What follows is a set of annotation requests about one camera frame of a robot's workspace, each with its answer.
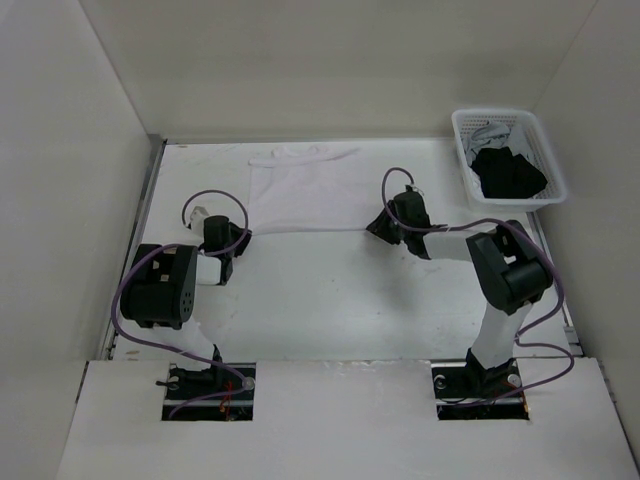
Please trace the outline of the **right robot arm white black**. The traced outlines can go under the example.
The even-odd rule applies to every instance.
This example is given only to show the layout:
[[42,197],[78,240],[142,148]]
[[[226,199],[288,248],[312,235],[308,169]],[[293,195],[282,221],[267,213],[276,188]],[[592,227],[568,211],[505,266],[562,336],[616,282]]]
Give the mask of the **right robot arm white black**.
[[522,388],[513,350],[526,316],[552,286],[553,275],[522,225],[500,221],[487,231],[434,225],[422,196],[408,188],[388,201],[366,231],[403,244],[423,260],[473,266],[486,306],[480,331],[461,367],[433,373],[436,397],[446,403],[487,401]]

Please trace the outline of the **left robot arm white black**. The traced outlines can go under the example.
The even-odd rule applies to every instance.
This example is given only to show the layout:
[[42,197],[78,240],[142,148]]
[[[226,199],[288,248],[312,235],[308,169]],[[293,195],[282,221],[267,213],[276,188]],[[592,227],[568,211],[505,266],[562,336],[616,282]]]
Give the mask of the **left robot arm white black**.
[[233,260],[244,253],[252,233],[248,225],[240,227],[221,215],[206,217],[202,226],[199,246],[141,244],[116,290],[110,316],[119,337],[202,363],[189,383],[210,399],[223,390],[222,371],[238,379],[241,391],[253,389],[254,381],[218,359],[216,346],[192,320],[196,286],[226,285]]

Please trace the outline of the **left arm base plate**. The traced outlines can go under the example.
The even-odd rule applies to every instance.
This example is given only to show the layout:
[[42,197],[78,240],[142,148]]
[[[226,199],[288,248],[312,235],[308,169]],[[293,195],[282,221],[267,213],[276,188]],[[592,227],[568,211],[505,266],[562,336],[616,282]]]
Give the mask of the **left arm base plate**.
[[254,391],[243,390],[237,375],[213,366],[189,370],[171,365],[164,389],[162,420],[246,422],[254,416]]

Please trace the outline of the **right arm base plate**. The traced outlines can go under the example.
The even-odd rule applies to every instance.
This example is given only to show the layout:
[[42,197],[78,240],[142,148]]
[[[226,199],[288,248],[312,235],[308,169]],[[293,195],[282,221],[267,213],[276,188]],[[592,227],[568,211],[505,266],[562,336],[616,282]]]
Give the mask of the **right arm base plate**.
[[528,420],[523,393],[499,399],[522,385],[517,362],[512,360],[492,378],[480,382],[465,363],[435,363],[431,374],[436,414],[442,421]]

